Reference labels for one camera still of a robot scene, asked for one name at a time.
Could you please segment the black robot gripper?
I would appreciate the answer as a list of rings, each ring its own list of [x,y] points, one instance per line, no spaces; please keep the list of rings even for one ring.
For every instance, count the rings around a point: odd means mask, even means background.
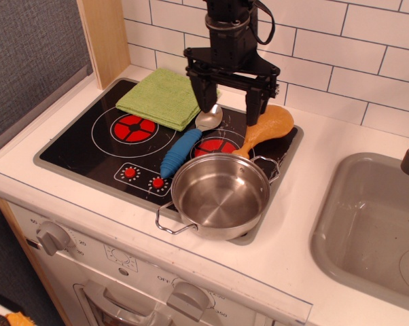
[[[280,69],[258,54],[256,31],[255,24],[210,24],[211,45],[184,50],[187,75],[204,113],[217,102],[217,85],[228,86],[246,92],[247,125],[254,126],[268,99],[277,95]]]

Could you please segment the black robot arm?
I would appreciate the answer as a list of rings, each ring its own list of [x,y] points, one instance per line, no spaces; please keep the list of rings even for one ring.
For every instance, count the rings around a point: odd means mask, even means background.
[[[248,126],[257,124],[268,100],[277,95],[280,69],[257,52],[274,36],[275,25],[262,41],[258,36],[258,11],[273,17],[261,1],[207,1],[205,24],[209,30],[208,48],[186,48],[187,76],[198,106],[208,113],[217,102],[217,86],[246,92]]]

